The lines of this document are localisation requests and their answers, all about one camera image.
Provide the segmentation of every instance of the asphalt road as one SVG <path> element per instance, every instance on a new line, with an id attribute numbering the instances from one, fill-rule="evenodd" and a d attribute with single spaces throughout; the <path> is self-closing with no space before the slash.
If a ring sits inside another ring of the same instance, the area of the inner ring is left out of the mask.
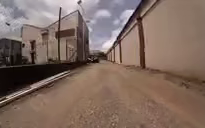
<path id="1" fill-rule="evenodd" d="M 102 62 L 0 109 L 2 128 L 205 128 L 205 97 Z"/>

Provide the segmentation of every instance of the dirt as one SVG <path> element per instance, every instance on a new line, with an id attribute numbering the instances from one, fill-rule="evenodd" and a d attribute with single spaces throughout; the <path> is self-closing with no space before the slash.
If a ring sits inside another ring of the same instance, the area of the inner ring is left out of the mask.
<path id="1" fill-rule="evenodd" d="M 205 96 L 101 62 L 0 109 L 2 128 L 205 128 Z"/>

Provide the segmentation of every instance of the white cloud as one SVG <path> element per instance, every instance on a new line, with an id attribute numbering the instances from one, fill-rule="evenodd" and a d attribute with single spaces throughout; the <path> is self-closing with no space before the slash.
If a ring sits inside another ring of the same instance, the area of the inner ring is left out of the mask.
<path id="1" fill-rule="evenodd" d="M 111 37 L 102 45 L 102 50 L 107 51 L 115 42 L 118 34 L 121 32 L 124 25 L 127 23 L 129 17 L 133 14 L 134 10 L 125 10 L 121 13 L 119 19 L 114 20 L 114 25 L 119 25 L 119 28 L 113 30 Z"/>
<path id="2" fill-rule="evenodd" d="M 95 13 L 94 16 L 96 19 L 100 19 L 100 18 L 110 18 L 111 17 L 111 13 L 106 10 L 106 9 L 100 9 Z"/>
<path id="3" fill-rule="evenodd" d="M 58 18 L 59 7 L 63 8 L 62 16 L 79 9 L 78 0 L 11 0 L 14 8 L 23 12 L 23 16 L 14 18 L 16 9 L 6 6 L 0 2 L 0 37 L 17 31 L 22 24 L 28 23 L 40 27 L 47 26 L 48 24 L 56 21 Z M 86 12 L 95 11 L 100 0 L 83 0 L 82 6 Z M 11 24 L 10 27 L 5 25 L 5 22 Z"/>
<path id="4" fill-rule="evenodd" d="M 0 37 L 5 36 L 8 32 L 13 33 L 22 26 L 22 22 L 26 19 L 23 17 L 13 18 L 14 10 L 11 8 L 4 7 L 0 3 Z"/>
<path id="5" fill-rule="evenodd" d="M 134 10 L 125 10 L 120 15 L 121 24 L 125 25 L 129 19 L 129 17 L 133 14 Z"/>
<path id="6" fill-rule="evenodd" d="M 121 21 L 120 21 L 119 19 L 116 19 L 116 20 L 113 21 L 113 25 L 119 25 L 120 22 L 121 22 Z"/>
<path id="7" fill-rule="evenodd" d="M 124 5 L 124 0 L 113 0 L 112 5 Z"/>
<path id="8" fill-rule="evenodd" d="M 102 45 L 102 51 L 106 52 L 115 42 L 118 34 L 121 32 L 121 27 L 113 30 L 111 33 L 111 37 Z"/>

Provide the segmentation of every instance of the pole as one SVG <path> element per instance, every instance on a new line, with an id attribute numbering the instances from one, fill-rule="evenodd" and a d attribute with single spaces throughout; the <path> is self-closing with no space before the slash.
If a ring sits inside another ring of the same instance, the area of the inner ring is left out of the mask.
<path id="1" fill-rule="evenodd" d="M 58 20 L 58 61 L 61 62 L 61 56 L 60 56 L 60 31 L 61 31 L 61 12 L 62 8 L 59 9 L 59 20 Z"/>

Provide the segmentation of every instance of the concrete wall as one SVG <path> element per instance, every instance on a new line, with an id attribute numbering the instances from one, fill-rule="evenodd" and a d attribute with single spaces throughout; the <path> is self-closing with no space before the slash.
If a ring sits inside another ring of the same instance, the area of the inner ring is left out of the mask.
<path id="1" fill-rule="evenodd" d="M 60 56 L 61 56 L 61 61 L 68 61 L 70 58 L 69 55 L 66 55 L 66 44 L 68 42 L 69 45 L 72 45 L 74 47 L 74 51 L 77 50 L 77 26 L 78 26 L 78 12 L 75 12 L 63 19 L 61 19 L 61 31 L 62 30 L 67 30 L 67 29 L 75 29 L 75 35 L 73 37 L 63 37 L 61 38 L 60 42 Z M 49 43 L 51 43 L 50 49 L 51 52 L 49 54 L 50 58 L 57 59 L 58 58 L 58 44 L 57 44 L 57 39 L 55 38 L 55 33 L 58 31 L 58 22 L 50 25 L 47 27 L 50 33 L 49 37 Z"/>
<path id="2" fill-rule="evenodd" d="M 115 47 L 115 62 L 120 64 L 120 48 L 119 48 L 119 44 Z"/>
<path id="3" fill-rule="evenodd" d="M 0 68 L 0 97 L 58 73 L 84 65 L 61 63 Z"/>
<path id="4" fill-rule="evenodd" d="M 111 61 L 114 62 L 114 50 L 111 50 Z"/>
<path id="5" fill-rule="evenodd" d="M 148 68 L 205 80 L 205 0 L 162 0 L 143 27 Z"/>
<path id="6" fill-rule="evenodd" d="M 26 56 L 29 61 L 31 61 L 30 55 L 30 41 L 36 41 L 36 63 L 42 64 L 47 62 L 47 46 L 43 44 L 41 36 L 41 28 L 34 26 L 24 25 L 22 28 L 22 42 L 25 44 L 25 47 L 22 49 L 22 55 Z"/>
<path id="7" fill-rule="evenodd" d="M 76 60 L 77 56 L 79 61 L 85 61 L 89 56 L 89 30 L 78 11 L 61 19 L 61 31 L 67 29 L 74 29 L 75 34 L 69 37 L 61 37 L 61 61 L 69 61 L 69 59 Z M 48 56 L 47 43 L 43 43 L 44 41 L 42 40 L 42 30 L 48 30 L 49 33 L 47 41 Z M 47 63 L 48 59 L 58 60 L 58 40 L 56 38 L 56 32 L 58 32 L 58 22 L 55 22 L 46 28 L 24 25 L 22 29 L 22 38 L 23 43 L 25 43 L 26 46 L 23 50 L 23 55 L 27 56 L 29 61 L 31 61 L 30 41 L 36 40 L 37 64 Z"/>
<path id="8" fill-rule="evenodd" d="M 140 66 L 140 52 L 139 52 L 139 34 L 138 26 L 135 25 L 136 20 L 126 29 L 126 32 L 122 36 L 122 63 L 124 65 L 136 65 Z"/>

